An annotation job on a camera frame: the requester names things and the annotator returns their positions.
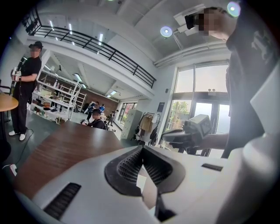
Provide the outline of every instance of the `black pants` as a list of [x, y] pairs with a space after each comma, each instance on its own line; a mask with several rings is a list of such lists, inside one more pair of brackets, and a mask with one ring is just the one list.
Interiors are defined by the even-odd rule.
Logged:
[[114, 120], [114, 118], [113, 118], [113, 117], [111, 117], [111, 118], [109, 119], [108, 124], [110, 124], [110, 122], [111, 122], [111, 125], [113, 125], [113, 120]]
[[88, 121], [89, 121], [89, 119], [91, 118], [91, 114], [92, 114], [91, 112], [88, 113], [88, 116], [87, 116], [87, 120], [88, 120]]
[[19, 91], [19, 88], [16, 86], [14, 89], [13, 97], [18, 100], [18, 107], [12, 109], [10, 112], [14, 132], [25, 134], [27, 130], [27, 127], [25, 126], [27, 114], [26, 104], [30, 97], [30, 94], [27, 93], [23, 88], [21, 88], [21, 91]]

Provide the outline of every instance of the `floor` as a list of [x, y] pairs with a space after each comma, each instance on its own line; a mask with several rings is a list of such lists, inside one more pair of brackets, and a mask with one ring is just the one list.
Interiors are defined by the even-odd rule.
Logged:
[[[87, 117], [86, 114], [73, 113], [72, 121], [80, 123], [82, 119]], [[52, 132], [59, 128], [58, 124], [50, 122], [39, 115], [36, 115], [30, 111], [27, 111], [26, 126], [28, 127], [26, 139], [22, 142], [19, 141], [19, 136], [8, 136], [8, 133], [13, 130], [12, 121], [5, 124], [7, 140], [11, 145], [12, 152], [7, 160], [3, 163], [4, 165], [16, 164], [17, 168], [20, 169], [22, 164], [27, 160], [28, 156], [33, 150]], [[116, 130], [115, 135], [119, 140], [121, 137], [121, 129], [113, 123], [113, 127], [109, 126], [110, 130]], [[124, 147], [131, 146], [130, 143], [122, 141]]]

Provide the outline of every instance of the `man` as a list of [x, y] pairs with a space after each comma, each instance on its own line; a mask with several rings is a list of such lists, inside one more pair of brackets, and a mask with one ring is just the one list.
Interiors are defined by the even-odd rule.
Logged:
[[101, 113], [103, 113], [103, 112], [104, 112], [104, 110], [105, 110], [105, 104], [102, 104], [102, 106], [101, 106], [101, 107], [99, 107], [99, 109], [100, 109]]
[[276, 42], [261, 18], [245, 3], [236, 20], [221, 8], [207, 8], [199, 14], [199, 31], [223, 39], [231, 51], [228, 68], [230, 130], [227, 134], [208, 135], [200, 149], [225, 149], [228, 158], [233, 149], [244, 147], [263, 135], [262, 124], [250, 100], [262, 86], [277, 61]]
[[94, 121], [91, 122], [91, 123], [88, 123], [88, 124], [82, 123], [82, 125], [90, 126], [90, 127], [93, 127], [93, 128], [104, 129], [105, 124], [102, 121], [102, 119], [100, 118], [100, 115], [101, 115], [101, 111], [99, 109], [94, 109], [92, 111], [92, 118], [94, 119]]
[[87, 116], [87, 120], [89, 121], [89, 119], [91, 118], [91, 115], [92, 115], [92, 111], [95, 109], [95, 108], [98, 108], [99, 107], [99, 102], [96, 101], [96, 103], [92, 103], [90, 105], [90, 107], [88, 108], [88, 116]]
[[28, 58], [26, 62], [21, 66], [21, 76], [12, 76], [12, 80], [17, 82], [14, 88], [13, 97], [18, 100], [18, 107], [11, 110], [14, 130], [9, 132], [9, 136], [20, 134], [20, 141], [23, 141], [26, 136], [26, 104], [35, 88], [35, 80], [42, 66], [42, 62], [40, 59], [42, 47], [43, 46], [40, 41], [37, 41], [33, 45], [30, 45], [31, 57]]
[[110, 117], [110, 119], [109, 119], [108, 124], [110, 124], [110, 122], [111, 122], [111, 126], [112, 126], [112, 127], [113, 127], [113, 120], [114, 120], [114, 117], [115, 117], [115, 115], [116, 115], [118, 112], [119, 112], [119, 110], [116, 110], [116, 111], [112, 111], [112, 113], [111, 113], [111, 117]]

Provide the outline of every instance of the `window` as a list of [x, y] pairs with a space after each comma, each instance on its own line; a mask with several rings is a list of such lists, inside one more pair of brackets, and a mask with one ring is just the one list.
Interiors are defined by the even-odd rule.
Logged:
[[191, 100], [173, 100], [168, 123], [165, 131], [183, 127], [184, 121], [189, 119]]
[[228, 65], [196, 68], [196, 92], [227, 92], [226, 72]]
[[124, 125], [127, 119], [127, 114], [130, 109], [135, 109], [137, 107], [137, 103], [124, 103], [121, 108], [121, 112], [119, 113], [118, 121]]
[[[217, 132], [216, 132], [217, 134], [223, 134], [229, 132], [231, 118], [228, 116], [228, 114], [229, 114], [229, 105], [220, 104], [218, 125], [217, 125]], [[211, 149], [209, 157], [221, 158], [223, 152], [224, 150]]]
[[197, 103], [196, 112], [195, 112], [194, 116], [197, 116], [199, 114], [208, 115], [209, 119], [211, 119], [212, 104], [211, 103]]
[[178, 73], [175, 93], [193, 91], [193, 69], [181, 71]]

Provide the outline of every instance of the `wooden table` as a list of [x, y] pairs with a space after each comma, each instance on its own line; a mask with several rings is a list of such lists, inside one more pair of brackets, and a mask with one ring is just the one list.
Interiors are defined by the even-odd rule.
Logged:
[[67, 121], [30, 155], [17, 173], [14, 187], [32, 199], [46, 183], [76, 163], [122, 148], [112, 131]]
[[0, 94], [0, 112], [12, 110], [18, 106], [18, 101], [5, 93]]
[[7, 142], [6, 131], [5, 131], [5, 116], [4, 112], [12, 110], [18, 106], [18, 101], [5, 93], [0, 94], [0, 116], [1, 116], [1, 129], [2, 139], [0, 140], [0, 162], [3, 162], [8, 158], [11, 153], [11, 146]]

